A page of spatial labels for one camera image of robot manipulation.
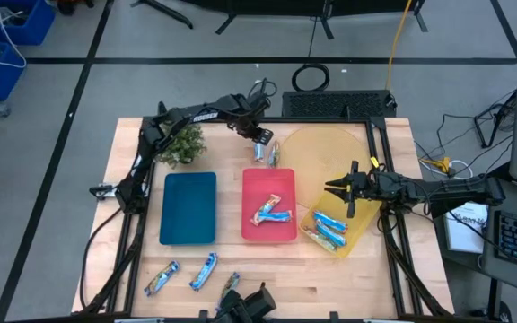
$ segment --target teal tray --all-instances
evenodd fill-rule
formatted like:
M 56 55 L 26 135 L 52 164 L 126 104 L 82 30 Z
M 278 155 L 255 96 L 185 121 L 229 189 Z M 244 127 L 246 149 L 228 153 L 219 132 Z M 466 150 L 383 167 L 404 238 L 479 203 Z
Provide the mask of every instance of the teal tray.
M 200 245 L 215 242 L 216 175 L 172 173 L 165 178 L 159 242 Z

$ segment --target yellow tray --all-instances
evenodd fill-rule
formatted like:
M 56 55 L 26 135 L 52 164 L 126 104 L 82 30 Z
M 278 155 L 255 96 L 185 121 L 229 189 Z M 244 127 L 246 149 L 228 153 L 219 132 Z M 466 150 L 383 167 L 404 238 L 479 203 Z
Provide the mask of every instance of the yellow tray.
M 315 210 L 319 210 L 333 219 L 345 222 L 348 225 L 348 230 L 346 230 L 346 233 L 344 234 L 344 237 L 346 238 L 346 245 L 344 247 L 338 248 L 337 251 L 334 252 L 324 248 L 324 246 L 317 240 L 315 241 L 333 255 L 339 258 L 346 258 L 348 257 L 348 254 L 352 248 L 355 247 L 355 244 L 358 242 L 360 237 L 362 237 L 364 231 L 368 227 L 368 224 L 370 224 L 374 216 L 378 213 L 380 207 L 381 202 L 379 201 L 367 201 L 363 199 L 356 200 L 355 217 L 348 219 L 346 217 L 348 204 L 344 203 L 340 198 L 325 191 L 320 197 L 319 202 L 311 207 L 309 212 L 304 216 L 304 218 L 302 218 L 301 231 L 309 236 L 309 238 L 315 240 L 308 233 L 306 233 L 304 229 L 304 227 L 308 227 L 311 228 L 311 230 L 316 231 L 316 223 L 312 217 L 312 214 Z

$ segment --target black floor stripe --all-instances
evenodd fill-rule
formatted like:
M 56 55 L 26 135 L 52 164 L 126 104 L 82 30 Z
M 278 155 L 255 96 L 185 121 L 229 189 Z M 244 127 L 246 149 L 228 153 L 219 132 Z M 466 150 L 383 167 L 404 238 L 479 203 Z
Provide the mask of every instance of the black floor stripe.
M 28 64 L 85 64 L 85 57 L 27 57 Z
M 490 0 L 490 3 L 494 7 L 495 15 L 498 17 L 498 21 L 500 21 L 502 29 L 506 34 L 506 38 L 510 42 L 510 46 L 512 47 L 513 53 L 514 55 L 516 55 L 517 58 L 517 39 L 516 36 L 514 36 L 513 34 L 512 27 L 510 27 L 510 23 L 506 19 L 504 10 L 502 10 L 502 6 L 498 3 L 498 0 Z
M 58 65 L 85 64 L 87 58 L 78 57 L 33 57 L 30 64 Z M 193 58 L 139 58 L 139 57 L 96 57 L 91 60 L 97 65 L 218 65 L 218 64 L 358 64 L 384 65 L 387 57 L 193 57 Z M 397 65 L 516 65 L 517 58 L 448 58 L 408 57 L 394 58 Z
M 17 284 L 21 278 L 22 271 L 25 266 L 25 261 L 29 255 L 29 250 L 39 225 L 39 220 L 43 214 L 43 209 L 45 208 L 49 191 L 51 189 L 51 185 L 53 184 L 53 179 L 57 173 L 57 167 L 59 165 L 59 161 L 61 160 L 61 155 L 65 149 L 67 137 L 69 136 L 69 131 L 71 130 L 71 125 L 73 125 L 75 113 L 83 95 L 83 90 L 85 88 L 85 84 L 87 83 L 89 72 L 91 71 L 92 58 L 95 57 L 95 54 L 97 53 L 97 48 L 99 47 L 101 36 L 105 30 L 105 25 L 107 24 L 113 1 L 114 0 L 108 0 L 103 9 L 101 19 L 99 20 L 99 27 L 95 31 L 91 48 L 87 54 L 86 63 L 83 66 L 81 75 L 79 76 L 79 81 L 75 86 L 73 97 L 69 103 L 69 108 L 67 109 L 61 130 L 59 131 L 59 136 L 57 138 L 55 148 L 51 154 L 51 160 L 49 161 L 45 176 L 43 177 L 43 182 L 41 184 L 41 188 L 39 189 L 39 193 L 37 194 L 35 205 L 31 211 L 30 219 L 27 222 L 27 228 L 23 234 L 22 242 L 19 245 L 19 249 L 17 250 L 11 271 L 7 276 L 7 281 L 5 282 L 5 287 L 0 297 L 0 323 L 5 321 L 7 312 L 9 311 L 9 307 L 11 306 L 13 300 L 13 295 L 15 294 L 15 290 L 17 288 Z

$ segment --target potted plant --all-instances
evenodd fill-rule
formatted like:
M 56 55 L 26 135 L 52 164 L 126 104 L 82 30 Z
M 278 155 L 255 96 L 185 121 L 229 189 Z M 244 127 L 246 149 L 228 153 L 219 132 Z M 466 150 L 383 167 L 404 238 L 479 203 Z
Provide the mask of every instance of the potted plant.
M 189 164 L 204 152 L 206 152 L 206 146 L 201 126 L 190 125 L 179 132 L 169 147 L 157 156 L 157 161 L 164 162 L 175 169 L 179 163 Z

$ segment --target pink tray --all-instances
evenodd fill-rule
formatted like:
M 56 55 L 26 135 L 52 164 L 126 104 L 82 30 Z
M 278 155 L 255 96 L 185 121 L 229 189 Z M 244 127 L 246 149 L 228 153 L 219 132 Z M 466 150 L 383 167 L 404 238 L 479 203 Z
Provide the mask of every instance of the pink tray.
M 271 212 L 291 210 L 288 223 L 263 222 L 256 226 L 250 218 L 274 194 L 281 197 Z M 290 169 L 246 169 L 242 172 L 242 238 L 257 242 L 287 242 L 296 239 L 296 196 L 294 171 Z

